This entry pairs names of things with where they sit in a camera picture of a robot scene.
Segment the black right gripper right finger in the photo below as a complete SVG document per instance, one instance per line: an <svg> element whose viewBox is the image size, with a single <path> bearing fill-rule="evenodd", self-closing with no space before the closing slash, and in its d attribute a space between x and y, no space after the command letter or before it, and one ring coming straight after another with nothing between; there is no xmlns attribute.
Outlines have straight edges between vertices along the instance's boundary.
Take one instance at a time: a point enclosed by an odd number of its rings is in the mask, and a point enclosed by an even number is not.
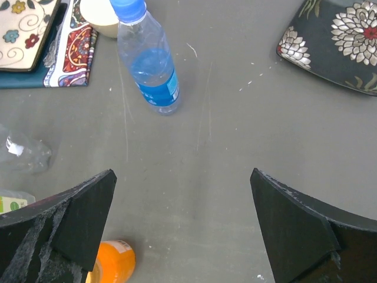
<svg viewBox="0 0 377 283"><path fill-rule="evenodd" d="M253 201L276 282L376 282L376 221L255 168Z"/></svg>

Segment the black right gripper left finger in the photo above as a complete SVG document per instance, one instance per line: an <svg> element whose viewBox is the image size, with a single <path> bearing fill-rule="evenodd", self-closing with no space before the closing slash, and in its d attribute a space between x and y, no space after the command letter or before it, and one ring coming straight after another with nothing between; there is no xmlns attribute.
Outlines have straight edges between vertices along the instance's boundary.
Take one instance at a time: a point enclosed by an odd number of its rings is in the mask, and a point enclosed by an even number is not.
<svg viewBox="0 0 377 283"><path fill-rule="evenodd" d="M116 182L108 169L72 189L2 214L1 282L85 282Z"/></svg>

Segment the large clear plastic bottle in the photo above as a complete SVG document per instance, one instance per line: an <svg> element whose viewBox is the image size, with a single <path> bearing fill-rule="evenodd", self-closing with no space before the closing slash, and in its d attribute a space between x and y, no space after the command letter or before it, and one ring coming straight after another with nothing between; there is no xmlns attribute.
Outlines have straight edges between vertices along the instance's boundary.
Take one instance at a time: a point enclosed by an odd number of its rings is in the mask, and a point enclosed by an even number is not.
<svg viewBox="0 0 377 283"><path fill-rule="evenodd" d="M1 125L1 170L27 174L48 169L52 151L43 142ZM1 213L35 203L35 196L23 191L1 189Z"/></svg>

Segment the blue label water bottle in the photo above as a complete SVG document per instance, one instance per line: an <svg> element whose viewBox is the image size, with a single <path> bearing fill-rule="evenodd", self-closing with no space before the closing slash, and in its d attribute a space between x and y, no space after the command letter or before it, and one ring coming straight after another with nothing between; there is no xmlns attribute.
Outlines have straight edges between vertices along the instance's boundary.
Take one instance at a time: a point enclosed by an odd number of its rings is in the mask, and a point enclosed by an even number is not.
<svg viewBox="0 0 377 283"><path fill-rule="evenodd" d="M180 86L166 33L143 0L111 1L117 18L118 55L151 108L169 115L178 109Z"/></svg>

